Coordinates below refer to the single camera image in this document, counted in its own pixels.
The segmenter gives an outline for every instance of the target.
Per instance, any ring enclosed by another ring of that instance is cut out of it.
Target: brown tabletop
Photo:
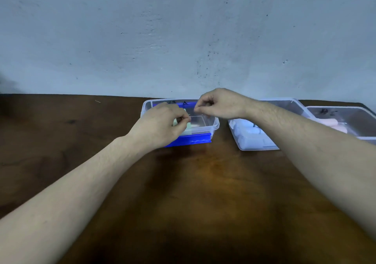
[[[0,217],[125,135],[144,100],[1,96]],[[281,151],[240,151],[220,120],[212,143],[132,166],[60,261],[175,262],[376,263],[376,244]]]

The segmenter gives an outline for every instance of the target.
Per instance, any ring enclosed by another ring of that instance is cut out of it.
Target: wall
[[[0,91],[360,101],[376,0],[0,0]]]

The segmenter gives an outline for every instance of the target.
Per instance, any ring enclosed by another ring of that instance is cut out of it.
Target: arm
[[[195,111],[257,124],[308,181],[376,238],[376,146],[227,89],[202,95]]]
[[[175,118],[182,118],[172,126]],[[0,220],[1,263],[55,263],[80,235],[120,176],[174,141],[190,117],[177,105],[148,110],[124,137]]]

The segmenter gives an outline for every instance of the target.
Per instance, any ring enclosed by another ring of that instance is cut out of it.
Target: pink roll
[[[337,126],[338,120],[335,118],[317,118],[316,121],[318,123],[324,124],[326,126]]]
[[[341,131],[343,133],[347,133],[347,128],[344,126],[331,126],[331,128]]]

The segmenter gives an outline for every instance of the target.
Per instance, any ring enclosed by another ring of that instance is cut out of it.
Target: plastic container
[[[313,114],[294,98],[274,98],[264,99],[262,101],[267,101],[306,118],[314,118]],[[255,151],[279,149],[265,132],[250,121],[245,119],[231,119],[229,120],[229,126],[240,150]]]
[[[144,102],[141,110],[141,116],[153,106],[159,103],[167,102],[169,104],[177,104],[186,110],[191,117],[191,127],[183,131],[183,133],[172,143],[166,147],[191,145],[200,143],[209,143],[214,132],[219,128],[219,119],[204,114],[196,114],[193,109],[197,100],[174,100],[174,99],[155,99]]]
[[[348,134],[376,145],[376,116],[369,110],[343,106],[308,106],[307,109],[315,118],[335,118]]]

